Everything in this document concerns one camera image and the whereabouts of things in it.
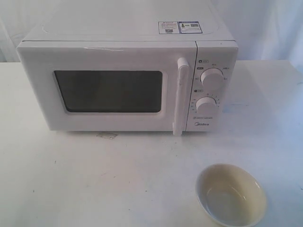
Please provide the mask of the clear tape patch on table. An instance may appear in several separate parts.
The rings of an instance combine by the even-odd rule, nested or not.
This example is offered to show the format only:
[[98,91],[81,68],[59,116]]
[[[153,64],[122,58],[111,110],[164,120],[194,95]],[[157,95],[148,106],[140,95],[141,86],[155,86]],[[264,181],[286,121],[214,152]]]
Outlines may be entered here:
[[114,140],[118,135],[112,132],[99,132],[96,136],[103,139]]

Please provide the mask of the white microwave door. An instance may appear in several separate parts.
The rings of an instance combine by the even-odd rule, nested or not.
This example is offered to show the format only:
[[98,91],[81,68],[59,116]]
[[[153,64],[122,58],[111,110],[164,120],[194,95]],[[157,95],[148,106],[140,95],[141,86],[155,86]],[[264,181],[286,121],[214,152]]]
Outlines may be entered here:
[[23,41],[17,52],[51,130],[186,129],[194,41]]

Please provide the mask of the cream ceramic bowl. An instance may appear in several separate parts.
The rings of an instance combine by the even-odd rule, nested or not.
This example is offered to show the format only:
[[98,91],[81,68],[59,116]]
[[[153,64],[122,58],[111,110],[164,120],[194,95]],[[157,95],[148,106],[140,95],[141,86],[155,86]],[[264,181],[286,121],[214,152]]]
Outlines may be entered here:
[[195,190],[205,214],[221,227],[254,227],[267,211],[260,183],[235,165],[206,167],[196,179]]

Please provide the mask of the upper white control knob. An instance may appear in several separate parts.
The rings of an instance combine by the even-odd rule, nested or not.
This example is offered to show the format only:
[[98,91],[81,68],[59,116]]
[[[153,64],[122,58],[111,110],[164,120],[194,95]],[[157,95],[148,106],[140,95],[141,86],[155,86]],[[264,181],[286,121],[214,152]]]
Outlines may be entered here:
[[216,90],[223,85],[224,77],[221,70],[210,68],[201,74],[200,80],[204,88]]

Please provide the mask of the lower white control knob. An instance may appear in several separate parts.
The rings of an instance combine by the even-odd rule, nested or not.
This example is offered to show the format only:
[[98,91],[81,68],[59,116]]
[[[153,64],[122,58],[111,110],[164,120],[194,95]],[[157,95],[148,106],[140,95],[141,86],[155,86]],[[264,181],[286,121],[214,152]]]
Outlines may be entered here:
[[196,102],[196,110],[200,115],[213,115],[217,111],[216,101],[211,97],[202,97]]

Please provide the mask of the white control knob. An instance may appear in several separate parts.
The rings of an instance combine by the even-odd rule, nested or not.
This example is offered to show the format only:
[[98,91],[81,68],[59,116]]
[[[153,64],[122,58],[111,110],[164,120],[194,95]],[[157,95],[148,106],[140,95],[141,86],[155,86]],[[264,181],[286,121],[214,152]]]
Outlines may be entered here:
[[210,68],[201,74],[200,80],[204,88],[216,90],[223,85],[224,77],[221,70]]
[[211,97],[202,97],[196,102],[196,110],[200,115],[213,115],[217,111],[216,101]]

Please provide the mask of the blue warning sticker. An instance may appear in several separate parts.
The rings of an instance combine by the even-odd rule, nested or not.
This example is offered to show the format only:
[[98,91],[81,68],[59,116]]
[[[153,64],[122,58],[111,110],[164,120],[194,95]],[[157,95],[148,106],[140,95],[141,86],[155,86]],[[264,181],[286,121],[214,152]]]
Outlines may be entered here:
[[158,22],[159,34],[202,34],[198,21]]

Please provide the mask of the white microwave oven body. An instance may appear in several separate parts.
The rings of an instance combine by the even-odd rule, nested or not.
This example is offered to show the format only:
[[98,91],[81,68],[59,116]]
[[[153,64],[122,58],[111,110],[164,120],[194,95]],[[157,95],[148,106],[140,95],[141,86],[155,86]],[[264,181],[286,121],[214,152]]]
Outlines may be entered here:
[[[158,22],[164,21],[198,21],[203,33],[159,34]],[[238,54],[235,39],[208,0],[64,0],[23,41],[194,41],[197,54],[183,132],[215,127]],[[209,90],[201,83],[201,74],[210,68],[223,73],[219,89]],[[202,97],[216,101],[215,114],[197,112],[196,102]]]

